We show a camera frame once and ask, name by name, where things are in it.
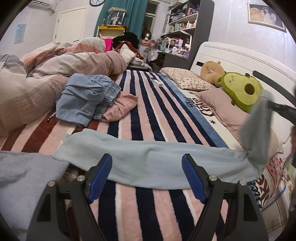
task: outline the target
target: light blue towel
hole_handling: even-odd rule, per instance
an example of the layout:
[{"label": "light blue towel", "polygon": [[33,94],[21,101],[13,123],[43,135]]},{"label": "light blue towel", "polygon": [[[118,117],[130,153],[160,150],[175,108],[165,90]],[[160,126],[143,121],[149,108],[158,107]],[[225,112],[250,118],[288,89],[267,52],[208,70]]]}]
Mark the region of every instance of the light blue towel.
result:
[{"label": "light blue towel", "polygon": [[[100,75],[99,79],[109,79]],[[73,74],[57,102],[57,118],[78,126],[88,126],[98,104],[104,99],[105,86],[84,74]]]},{"label": "light blue towel", "polygon": [[113,158],[109,180],[144,188],[186,189],[190,186],[181,159],[189,153],[209,175],[230,183],[250,182],[262,175],[268,162],[272,114],[268,100],[271,94],[262,91],[250,117],[242,125],[242,152],[188,143],[119,140],[84,129],[81,133],[67,135],[53,157],[87,171],[109,153]]}]

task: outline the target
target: pink bag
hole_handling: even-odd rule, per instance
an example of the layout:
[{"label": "pink bag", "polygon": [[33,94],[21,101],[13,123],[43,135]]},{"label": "pink bag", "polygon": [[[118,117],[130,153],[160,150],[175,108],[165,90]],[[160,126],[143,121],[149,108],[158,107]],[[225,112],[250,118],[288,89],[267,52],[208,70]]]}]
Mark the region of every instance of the pink bag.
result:
[{"label": "pink bag", "polygon": [[106,49],[104,52],[111,51],[113,39],[103,39],[103,40],[105,41],[105,44],[106,44]]}]

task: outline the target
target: poster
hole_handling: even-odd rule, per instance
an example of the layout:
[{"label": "poster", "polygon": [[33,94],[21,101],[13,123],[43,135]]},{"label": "poster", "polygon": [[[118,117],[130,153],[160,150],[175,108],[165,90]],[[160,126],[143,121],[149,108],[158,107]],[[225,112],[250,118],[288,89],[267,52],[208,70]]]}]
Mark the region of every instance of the poster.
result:
[{"label": "poster", "polygon": [[19,24],[17,26],[17,32],[15,35],[15,44],[20,44],[24,42],[26,26],[27,26],[26,24]]}]

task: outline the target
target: door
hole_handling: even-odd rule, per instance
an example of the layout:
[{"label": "door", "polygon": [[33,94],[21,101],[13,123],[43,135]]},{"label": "door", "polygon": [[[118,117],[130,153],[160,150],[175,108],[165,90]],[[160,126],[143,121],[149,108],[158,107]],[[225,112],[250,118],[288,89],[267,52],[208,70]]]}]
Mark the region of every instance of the door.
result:
[{"label": "door", "polygon": [[87,7],[60,12],[54,41],[73,43],[83,37]]}]

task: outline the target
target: wall clock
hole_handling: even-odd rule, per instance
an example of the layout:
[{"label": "wall clock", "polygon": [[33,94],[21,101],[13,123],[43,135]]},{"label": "wall clock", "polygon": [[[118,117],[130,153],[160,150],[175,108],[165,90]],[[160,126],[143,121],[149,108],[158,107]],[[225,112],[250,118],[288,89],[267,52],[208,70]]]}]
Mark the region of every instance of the wall clock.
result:
[{"label": "wall clock", "polygon": [[90,0],[89,4],[93,7],[102,5],[106,0]]}]

